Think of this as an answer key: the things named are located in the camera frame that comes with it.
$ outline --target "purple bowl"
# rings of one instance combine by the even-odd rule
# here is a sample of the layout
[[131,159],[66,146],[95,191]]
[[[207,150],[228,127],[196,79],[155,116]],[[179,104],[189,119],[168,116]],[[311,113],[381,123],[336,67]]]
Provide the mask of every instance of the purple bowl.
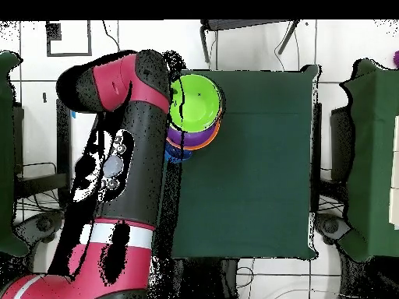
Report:
[[173,143],[180,145],[180,143],[182,143],[182,135],[184,134],[184,146],[199,146],[210,138],[216,128],[216,123],[217,121],[215,121],[212,126],[207,128],[205,131],[196,133],[182,132],[169,127],[168,138]]

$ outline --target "bowl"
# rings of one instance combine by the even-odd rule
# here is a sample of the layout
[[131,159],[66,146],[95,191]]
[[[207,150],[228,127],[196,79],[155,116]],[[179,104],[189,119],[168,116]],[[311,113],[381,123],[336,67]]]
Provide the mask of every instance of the bowl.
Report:
[[184,75],[171,88],[173,100],[169,112],[174,126],[183,132],[196,133],[215,123],[221,109],[221,94],[210,79]]
[[216,123],[214,122],[208,129],[195,132],[195,133],[188,133],[179,131],[178,129],[174,128],[172,125],[168,129],[168,138],[175,144],[180,146],[182,144],[182,137],[183,137],[183,144],[184,146],[192,147],[192,146],[199,146],[206,142],[214,133],[216,128]]
[[[214,138],[215,138],[215,136],[217,135],[217,133],[219,132],[220,126],[221,126],[221,121],[218,120],[218,121],[215,123],[215,129],[214,129],[214,131],[212,132],[212,135],[208,138],[207,141],[205,141],[205,142],[203,142],[203,143],[201,143],[201,144],[199,144],[199,145],[197,145],[197,146],[183,146],[183,150],[198,150],[198,149],[201,149],[201,148],[203,148],[203,147],[209,145],[209,144],[214,140]],[[173,147],[175,147],[175,148],[181,148],[180,145],[178,145],[177,143],[174,143],[174,142],[171,141],[168,137],[166,138],[166,141],[167,141],[169,144],[171,144]]]
[[171,163],[178,164],[182,161],[188,160],[192,156],[191,150],[182,150],[180,147],[175,147],[170,143],[166,142],[165,145],[165,160]]

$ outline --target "green table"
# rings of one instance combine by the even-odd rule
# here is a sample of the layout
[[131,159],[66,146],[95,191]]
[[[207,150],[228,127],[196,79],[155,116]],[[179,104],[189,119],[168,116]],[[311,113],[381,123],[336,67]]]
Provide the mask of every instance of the green table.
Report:
[[348,90],[355,124],[355,158],[347,184],[347,215],[354,230],[340,245],[358,262],[372,256],[399,257],[399,230],[389,223],[399,72],[365,59],[342,86]]
[[317,66],[183,72],[191,73],[221,88],[225,114],[215,140],[182,165],[172,257],[314,258],[309,160]]

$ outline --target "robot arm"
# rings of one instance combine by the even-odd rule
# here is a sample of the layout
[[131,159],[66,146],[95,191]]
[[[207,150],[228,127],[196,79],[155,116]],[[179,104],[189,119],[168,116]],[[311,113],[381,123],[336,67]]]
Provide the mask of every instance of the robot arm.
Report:
[[[83,215],[79,243],[68,261],[69,269],[77,275],[24,276],[8,285],[0,299],[145,299],[161,193],[170,87],[162,55],[155,51],[122,55],[111,62],[101,59],[102,64],[89,68],[71,68],[57,83],[58,97],[67,107],[106,112],[102,128],[113,145],[103,157],[106,161],[98,171],[92,194],[100,205],[94,224],[90,223],[93,217]],[[98,129],[98,145],[103,138]],[[73,219],[77,216],[67,210],[65,227],[77,221]],[[63,231],[60,244],[66,235]]]

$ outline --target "blue bowl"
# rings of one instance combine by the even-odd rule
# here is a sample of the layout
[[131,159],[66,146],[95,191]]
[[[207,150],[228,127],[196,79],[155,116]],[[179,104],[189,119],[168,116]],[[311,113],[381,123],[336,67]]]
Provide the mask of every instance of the blue bowl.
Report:
[[182,161],[188,160],[192,156],[191,150],[181,150],[173,147],[171,144],[166,142],[165,146],[165,160],[171,163],[178,164]]

